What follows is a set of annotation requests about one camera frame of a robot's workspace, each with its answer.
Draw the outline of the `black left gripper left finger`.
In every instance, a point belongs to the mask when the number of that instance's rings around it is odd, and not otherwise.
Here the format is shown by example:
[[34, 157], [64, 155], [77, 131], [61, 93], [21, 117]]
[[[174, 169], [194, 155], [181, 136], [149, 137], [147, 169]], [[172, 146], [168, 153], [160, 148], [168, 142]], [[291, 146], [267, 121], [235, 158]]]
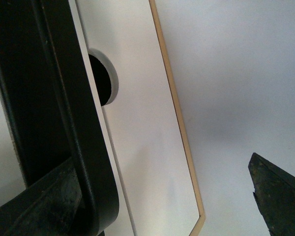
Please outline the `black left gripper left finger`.
[[66, 236], [82, 194], [71, 159], [0, 207], [0, 236]]

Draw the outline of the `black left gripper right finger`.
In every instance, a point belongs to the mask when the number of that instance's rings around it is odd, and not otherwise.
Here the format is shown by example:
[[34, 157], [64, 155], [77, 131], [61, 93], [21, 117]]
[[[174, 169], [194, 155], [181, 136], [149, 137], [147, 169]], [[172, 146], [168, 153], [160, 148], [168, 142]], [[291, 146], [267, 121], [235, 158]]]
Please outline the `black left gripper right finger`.
[[295, 177], [253, 153], [253, 196], [271, 236], [295, 236]]

